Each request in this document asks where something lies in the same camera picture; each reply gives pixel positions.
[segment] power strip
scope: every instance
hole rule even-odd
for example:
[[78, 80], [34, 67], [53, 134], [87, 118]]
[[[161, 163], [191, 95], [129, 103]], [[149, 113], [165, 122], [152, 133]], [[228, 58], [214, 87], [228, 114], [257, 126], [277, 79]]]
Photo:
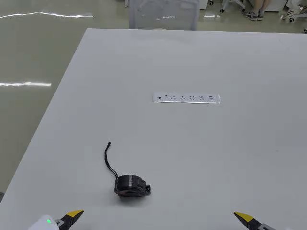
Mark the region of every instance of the power strip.
[[173, 103], [220, 104], [221, 97], [218, 94], [155, 92], [153, 94], [153, 101]]

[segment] person's leg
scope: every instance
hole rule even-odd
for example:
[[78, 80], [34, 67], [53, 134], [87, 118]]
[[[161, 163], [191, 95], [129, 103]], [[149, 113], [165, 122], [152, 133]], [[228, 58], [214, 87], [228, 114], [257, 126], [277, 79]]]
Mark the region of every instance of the person's leg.
[[255, 0], [255, 5], [254, 5], [254, 8], [253, 8], [253, 12], [254, 13], [258, 13], [260, 8], [263, 6], [264, 2], [266, 2], [268, 0]]
[[248, 12], [245, 13], [245, 17], [249, 18], [252, 21], [258, 21], [258, 14], [259, 14], [259, 10], [263, 5], [263, 0], [255, 0], [255, 5], [254, 8]]
[[264, 12], [267, 9], [268, 5], [270, 4], [271, 0], [264, 0], [263, 5], [259, 10], [258, 20], [261, 21], [264, 16]]

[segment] white table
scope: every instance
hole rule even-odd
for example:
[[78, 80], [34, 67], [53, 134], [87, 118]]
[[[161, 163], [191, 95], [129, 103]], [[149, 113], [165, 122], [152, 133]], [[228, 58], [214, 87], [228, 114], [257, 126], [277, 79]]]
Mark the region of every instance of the white table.
[[[304, 229], [306, 52], [303, 34], [87, 30], [0, 204], [0, 229], [77, 208], [74, 230], [245, 229], [233, 211]], [[153, 103], [155, 91], [223, 102]], [[109, 140], [110, 163], [143, 177], [150, 196], [114, 194]]]

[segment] chair leg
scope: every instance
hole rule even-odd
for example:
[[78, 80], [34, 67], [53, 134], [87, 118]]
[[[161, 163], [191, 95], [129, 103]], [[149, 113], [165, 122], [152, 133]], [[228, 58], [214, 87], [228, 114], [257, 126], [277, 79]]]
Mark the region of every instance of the chair leg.
[[4, 193], [0, 192], [0, 203], [1, 203], [3, 196], [4, 196]]
[[222, 3], [222, 10], [223, 11], [227, 8], [228, 4], [229, 4], [229, 0], [223, 0], [223, 3]]
[[236, 4], [240, 5], [244, 10], [245, 10], [245, 5], [243, 4], [243, 2], [241, 2], [241, 0], [233, 0]]

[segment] white cabinet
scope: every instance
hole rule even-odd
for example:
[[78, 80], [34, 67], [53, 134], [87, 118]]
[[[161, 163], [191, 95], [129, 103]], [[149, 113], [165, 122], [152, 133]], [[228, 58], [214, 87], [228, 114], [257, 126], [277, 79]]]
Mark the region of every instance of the white cabinet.
[[200, 0], [200, 9], [205, 10], [207, 8], [208, 0]]
[[[255, 4], [255, 0], [249, 0], [250, 3], [252, 5]], [[279, 12], [281, 11], [285, 4], [287, 3], [287, 0], [271, 0], [268, 8], [266, 9], [266, 11], [276, 11], [276, 12]]]

